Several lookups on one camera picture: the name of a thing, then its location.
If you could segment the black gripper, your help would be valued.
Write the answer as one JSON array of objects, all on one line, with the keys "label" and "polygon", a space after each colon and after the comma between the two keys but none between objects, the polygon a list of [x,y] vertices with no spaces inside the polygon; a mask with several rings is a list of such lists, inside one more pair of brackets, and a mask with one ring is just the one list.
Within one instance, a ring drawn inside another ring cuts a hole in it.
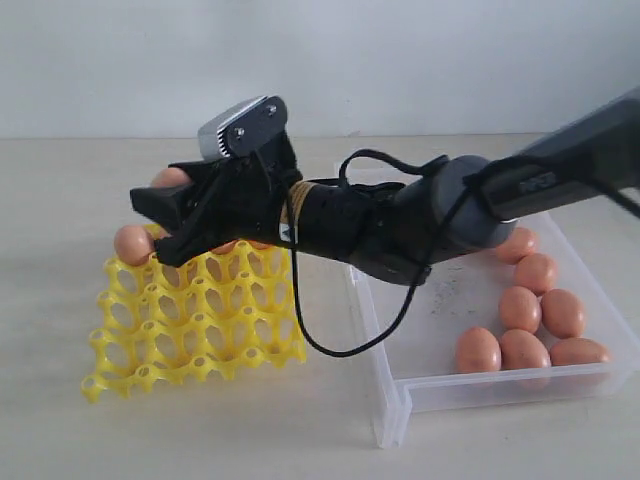
[{"label": "black gripper", "polygon": [[154,240],[156,259],[181,267],[243,238],[271,243],[278,233],[284,189],[302,178],[285,132],[247,156],[177,162],[191,183],[130,190],[133,210],[165,235]]}]

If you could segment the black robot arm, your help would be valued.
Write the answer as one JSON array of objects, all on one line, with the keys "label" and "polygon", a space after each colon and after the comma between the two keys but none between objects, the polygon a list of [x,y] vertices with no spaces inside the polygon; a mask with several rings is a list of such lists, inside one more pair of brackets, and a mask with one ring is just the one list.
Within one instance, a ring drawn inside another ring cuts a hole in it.
[{"label": "black robot arm", "polygon": [[502,243],[525,216],[639,184],[639,94],[630,91],[504,159],[440,156],[423,165],[366,150],[413,182],[305,179],[277,96],[243,101],[198,132],[187,184],[135,188],[133,209],[167,232],[158,260],[179,267],[233,240],[423,283],[429,266]]}]

